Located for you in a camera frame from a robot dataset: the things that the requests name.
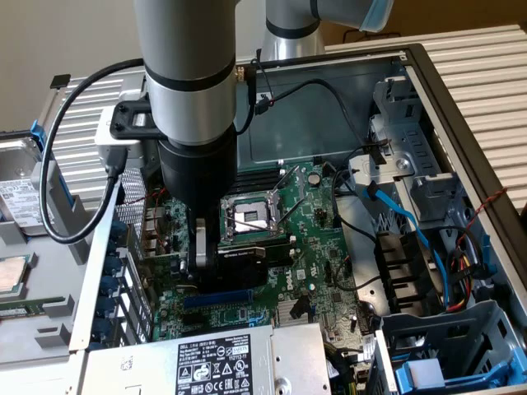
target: green circuit board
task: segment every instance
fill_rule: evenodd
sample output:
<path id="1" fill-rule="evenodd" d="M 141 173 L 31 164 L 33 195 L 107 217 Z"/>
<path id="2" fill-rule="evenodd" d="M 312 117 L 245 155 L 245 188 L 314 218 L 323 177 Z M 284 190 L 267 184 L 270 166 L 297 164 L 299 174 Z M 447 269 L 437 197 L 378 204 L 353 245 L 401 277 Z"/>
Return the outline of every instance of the green circuit board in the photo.
<path id="1" fill-rule="evenodd" d="M 196 295 L 193 289 L 177 289 L 177 282 L 170 277 L 170 263 L 175 257 L 186 254 L 184 242 L 187 232 L 186 221 L 182 217 L 182 204 L 176 200 L 163 203 L 170 210 L 173 221 L 181 227 L 177 230 L 180 238 L 179 252 L 147 259 L 152 267 L 159 302 L 156 305 L 152 340 L 162 341 L 188 336 L 203 329 L 238 328 L 254 325 L 273 324 L 280 326 L 278 314 L 280 303 L 297 300 L 308 295 L 312 306 L 313 322 L 321 322 L 326 340 L 336 346 L 358 347 L 361 345 L 361 333 L 357 326 L 351 331 L 351 317 L 357 312 L 357 296 L 352 292 L 337 289 L 327 281 L 324 266 L 329 263 L 333 272 L 347 256 L 347 246 L 343 231 L 332 226 L 331 177 L 322 178 L 322 166 L 311 162 L 285 165 L 285 171 L 298 166 L 291 173 L 285 186 L 279 190 L 281 211 L 287 212 L 301 199 L 296 210 L 280 224 L 281 232 L 255 231 L 225 239 L 220 247 L 236 246 L 265 238 L 286 238 L 294 236 L 291 244 L 292 266 L 269 269 L 268 284 L 254 289 L 254 301 L 250 304 L 217 304 L 199 309 L 184 309 L 184 298 Z M 321 182 L 318 188 L 308 184 L 309 174 L 319 174 Z M 229 199 L 244 199 L 240 202 L 261 200 L 262 193 L 231 195 Z M 225 211 L 222 210 L 221 232 L 225 233 Z M 168 227 L 169 236 L 174 232 Z M 353 286 L 352 274 L 343 271 L 340 279 L 346 286 Z"/>

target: motherboard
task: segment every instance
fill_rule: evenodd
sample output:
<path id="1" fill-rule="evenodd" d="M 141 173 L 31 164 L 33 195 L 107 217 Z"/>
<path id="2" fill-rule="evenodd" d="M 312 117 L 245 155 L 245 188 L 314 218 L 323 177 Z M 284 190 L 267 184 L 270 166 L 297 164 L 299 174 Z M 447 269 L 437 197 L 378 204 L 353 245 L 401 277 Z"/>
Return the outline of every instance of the motherboard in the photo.
<path id="1" fill-rule="evenodd" d="M 218 250 L 262 242 L 277 262 L 268 269 L 267 284 L 242 291 L 249 292 L 242 302 L 185 305 L 198 294 L 196 287 L 182 285 L 174 277 L 174 267 L 188 252 L 187 212 L 171 197 L 151 199 L 143 243 L 144 265 L 157 297 L 152 340 L 318 322 L 325 341 L 359 348 L 365 330 L 357 325 L 361 317 L 357 295 L 333 283 L 333 274 L 347 257 L 347 246 L 342 227 L 333 227 L 332 177 L 322 164 L 313 162 L 256 173 L 258 181 L 235 184 L 221 202 Z M 250 179 L 248 174 L 239 175 L 244 177 Z M 265 182 L 268 188 L 262 190 Z M 343 267 L 339 283 L 354 286 L 351 265 Z"/>

